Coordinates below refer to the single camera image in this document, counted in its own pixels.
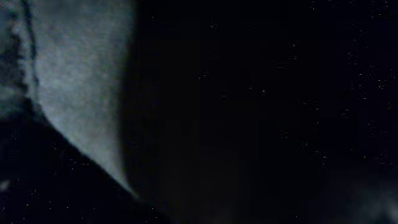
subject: dark fabric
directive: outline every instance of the dark fabric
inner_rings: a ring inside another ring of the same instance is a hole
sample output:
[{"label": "dark fabric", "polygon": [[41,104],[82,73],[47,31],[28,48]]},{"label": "dark fabric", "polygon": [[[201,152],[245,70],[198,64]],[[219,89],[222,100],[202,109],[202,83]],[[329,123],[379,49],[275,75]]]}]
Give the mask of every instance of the dark fabric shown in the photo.
[{"label": "dark fabric", "polygon": [[53,129],[20,119],[0,136],[0,223],[168,223]]}]

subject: blurry object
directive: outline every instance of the blurry object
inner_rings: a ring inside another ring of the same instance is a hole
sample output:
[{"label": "blurry object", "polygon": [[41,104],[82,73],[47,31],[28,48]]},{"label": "blurry object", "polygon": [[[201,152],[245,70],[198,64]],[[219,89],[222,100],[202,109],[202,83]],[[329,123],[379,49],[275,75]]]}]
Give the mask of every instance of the blurry object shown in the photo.
[{"label": "blurry object", "polygon": [[0,7],[0,54],[12,47],[11,28],[15,23],[16,14]]}]

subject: fuzzy texture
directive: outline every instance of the fuzzy texture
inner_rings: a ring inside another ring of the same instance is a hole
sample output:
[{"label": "fuzzy texture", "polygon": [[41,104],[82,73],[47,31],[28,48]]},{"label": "fuzzy texture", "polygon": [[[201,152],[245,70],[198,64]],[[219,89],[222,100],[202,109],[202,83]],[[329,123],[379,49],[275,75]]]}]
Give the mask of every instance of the fuzzy texture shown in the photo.
[{"label": "fuzzy texture", "polygon": [[[130,1],[21,2],[29,5],[34,38],[27,20],[19,19],[14,32],[22,39],[26,96],[35,112],[138,198],[121,162],[118,116],[133,33]],[[23,5],[13,7],[26,15]]]}]

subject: gray fabric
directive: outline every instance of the gray fabric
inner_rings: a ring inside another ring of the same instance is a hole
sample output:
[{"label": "gray fabric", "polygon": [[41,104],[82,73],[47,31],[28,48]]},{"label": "gray fabric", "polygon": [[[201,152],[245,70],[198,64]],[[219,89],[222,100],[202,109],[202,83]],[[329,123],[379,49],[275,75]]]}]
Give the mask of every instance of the gray fabric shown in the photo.
[{"label": "gray fabric", "polygon": [[[33,101],[38,116],[46,117],[137,198],[121,162],[118,121],[126,46],[134,32],[131,1],[15,0],[3,4],[19,15],[12,31],[22,39],[20,65],[29,87],[26,97]],[[31,20],[26,19],[29,13]]]}]

